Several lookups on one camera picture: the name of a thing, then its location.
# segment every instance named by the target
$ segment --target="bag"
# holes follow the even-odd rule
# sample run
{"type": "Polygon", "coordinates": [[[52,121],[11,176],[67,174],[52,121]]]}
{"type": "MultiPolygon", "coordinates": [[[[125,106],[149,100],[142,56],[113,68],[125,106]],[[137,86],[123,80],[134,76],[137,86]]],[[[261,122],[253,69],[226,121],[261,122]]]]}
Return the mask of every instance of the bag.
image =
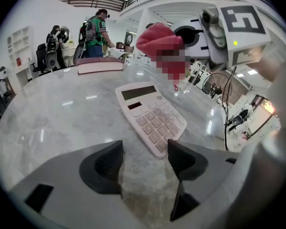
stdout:
{"type": "Polygon", "coordinates": [[[100,42],[102,40],[100,36],[96,33],[96,24],[93,22],[95,18],[97,18],[97,16],[91,17],[86,23],[86,33],[84,34],[85,42],[91,42],[94,40],[100,42]]]}
{"type": "Polygon", "coordinates": [[[58,43],[58,34],[60,33],[60,31],[57,31],[56,34],[51,34],[51,32],[49,33],[50,36],[48,38],[48,41],[46,42],[47,45],[47,52],[55,52],[58,47],[59,47],[59,43],[58,43]]]}
{"type": "Polygon", "coordinates": [[[242,112],[239,113],[239,116],[244,119],[248,115],[248,110],[244,109],[242,112]]]}

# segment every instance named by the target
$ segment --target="red cloth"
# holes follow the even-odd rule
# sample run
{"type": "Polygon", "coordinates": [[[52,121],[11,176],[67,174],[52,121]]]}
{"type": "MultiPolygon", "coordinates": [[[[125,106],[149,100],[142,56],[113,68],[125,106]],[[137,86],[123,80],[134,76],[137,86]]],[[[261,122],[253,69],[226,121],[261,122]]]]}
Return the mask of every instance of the red cloth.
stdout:
{"type": "Polygon", "coordinates": [[[168,74],[169,80],[178,83],[179,79],[184,78],[185,69],[190,63],[185,62],[184,53],[179,54],[184,49],[182,38],[176,36],[169,27],[161,23],[152,25],[140,35],[136,47],[156,61],[157,68],[162,68],[162,73],[168,74]]]}

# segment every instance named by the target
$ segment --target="white marble surface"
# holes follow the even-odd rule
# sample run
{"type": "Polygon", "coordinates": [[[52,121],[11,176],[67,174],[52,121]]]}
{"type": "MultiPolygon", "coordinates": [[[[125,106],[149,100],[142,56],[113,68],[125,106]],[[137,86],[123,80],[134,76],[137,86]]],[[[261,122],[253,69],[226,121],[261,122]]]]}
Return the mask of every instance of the white marble surface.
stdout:
{"type": "Polygon", "coordinates": [[[224,150],[224,126],[219,106],[200,89],[186,84],[175,92],[167,77],[155,72],[150,66],[130,65],[122,72],[78,75],[74,67],[29,82],[0,121],[3,188],[10,190],[56,155],[123,140],[120,184],[124,202],[148,227],[169,228],[178,180],[167,158],[156,159],[127,121],[115,89],[133,82],[157,84],[187,120],[181,141],[224,150]]]}

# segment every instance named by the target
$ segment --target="shelving unit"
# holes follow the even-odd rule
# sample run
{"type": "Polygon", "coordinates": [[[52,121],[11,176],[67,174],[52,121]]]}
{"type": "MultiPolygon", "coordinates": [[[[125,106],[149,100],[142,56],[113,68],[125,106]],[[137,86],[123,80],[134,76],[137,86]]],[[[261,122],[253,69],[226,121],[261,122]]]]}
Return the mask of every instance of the shelving unit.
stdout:
{"type": "Polygon", "coordinates": [[[31,26],[26,26],[15,31],[7,38],[10,70],[8,72],[11,85],[15,93],[18,93],[30,79],[38,77],[33,72],[32,63],[36,64],[35,50],[33,48],[33,31],[31,26]]]}

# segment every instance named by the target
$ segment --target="light fixture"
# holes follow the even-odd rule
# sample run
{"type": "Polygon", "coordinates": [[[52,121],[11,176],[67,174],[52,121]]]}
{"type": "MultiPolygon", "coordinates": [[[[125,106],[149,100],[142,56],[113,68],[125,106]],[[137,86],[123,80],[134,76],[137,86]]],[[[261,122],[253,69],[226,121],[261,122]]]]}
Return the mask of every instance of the light fixture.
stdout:
{"type": "Polygon", "coordinates": [[[72,102],[63,103],[62,106],[65,106],[65,105],[68,105],[68,104],[72,104],[72,103],[73,103],[73,101],[72,102]]]}
{"type": "Polygon", "coordinates": [[[206,132],[207,132],[208,134],[211,134],[211,128],[212,128],[212,121],[209,121],[208,128],[207,128],[207,130],[206,130],[206,132]]]}
{"type": "Polygon", "coordinates": [[[94,96],[86,97],[86,99],[92,99],[92,98],[95,98],[95,97],[97,97],[97,96],[94,95],[94,96]]]}
{"type": "Polygon", "coordinates": [[[248,74],[257,74],[255,70],[248,71],[248,74]]]}
{"type": "Polygon", "coordinates": [[[43,142],[43,129],[41,130],[40,142],[43,142]]]}

